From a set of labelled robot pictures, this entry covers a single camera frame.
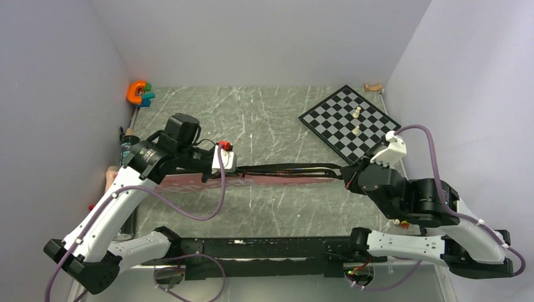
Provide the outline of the black shuttlecock tube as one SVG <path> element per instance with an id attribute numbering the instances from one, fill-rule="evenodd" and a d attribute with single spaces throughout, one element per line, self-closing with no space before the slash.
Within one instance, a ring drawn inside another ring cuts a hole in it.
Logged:
<path id="1" fill-rule="evenodd" d="M 129 155 L 132 147 L 140 142 L 140 138 L 135 135 L 123 135 L 121 137 L 121 147 L 120 147 L 120 166 L 123 165 L 124 160 Z"/>

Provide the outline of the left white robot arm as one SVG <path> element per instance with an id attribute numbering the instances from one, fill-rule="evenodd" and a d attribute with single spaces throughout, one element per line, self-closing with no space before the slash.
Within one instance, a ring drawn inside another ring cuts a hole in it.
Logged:
<path id="1" fill-rule="evenodd" d="M 168 174 L 178 168 L 211 173 L 213 152 L 194 145 L 201 130 L 196 118 L 177 113 L 163 130 L 133 146 L 89 215 L 65 238 L 51 239 L 45 245 L 44 252 L 57 263 L 45 288 L 46 301 L 50 301 L 59 271 L 68 273 L 91 294 L 99 294 L 133 266 L 154 259 L 173 264 L 183 255 L 181 237 L 165 226 L 125 243 L 116 243 L 114 238 Z"/>

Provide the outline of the pink racket bag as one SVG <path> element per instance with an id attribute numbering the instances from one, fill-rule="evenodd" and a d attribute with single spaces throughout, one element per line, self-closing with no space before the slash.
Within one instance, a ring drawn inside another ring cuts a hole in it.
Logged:
<path id="1" fill-rule="evenodd" d="M 297 186 L 341 180 L 341 167 L 329 163 L 284 163 L 239 166 L 226 173 L 226 187 Z M 158 193 L 192 193 L 222 187 L 220 173 L 212 175 L 179 170 L 155 188 Z"/>

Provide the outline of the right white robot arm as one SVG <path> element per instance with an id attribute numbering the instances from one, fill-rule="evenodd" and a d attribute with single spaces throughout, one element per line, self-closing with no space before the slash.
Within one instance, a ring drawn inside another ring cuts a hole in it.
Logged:
<path id="1" fill-rule="evenodd" d="M 503 246 L 509 243 L 509 232 L 490 235 L 469 221 L 471 212 L 447 183 L 442 193 L 453 215 L 441 204 L 433 179 L 408 180 L 395 169 L 367 162 L 343 167 L 341 175 L 347 190 L 370 198 L 388 219 L 406 221 L 422 232 L 416 237 L 354 228 L 347 244 L 351 259 L 400 257 L 446 266 L 469 279 L 513 277 L 513 262 Z"/>

